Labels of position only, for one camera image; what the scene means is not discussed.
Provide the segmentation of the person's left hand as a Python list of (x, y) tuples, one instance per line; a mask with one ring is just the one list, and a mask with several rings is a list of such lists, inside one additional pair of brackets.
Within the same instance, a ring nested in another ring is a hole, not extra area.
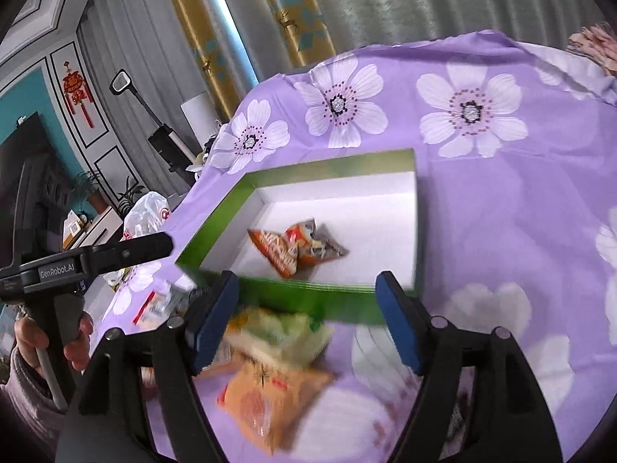
[[(66, 360), (77, 372), (83, 372), (90, 361), (90, 338), (93, 333), (93, 321), (85, 311), (79, 320), (78, 337), (64, 347)], [(34, 320), (25, 317), (15, 324), (17, 346), (23, 360), (43, 379), (45, 373), (38, 358), (38, 350), (46, 349), (49, 339)]]

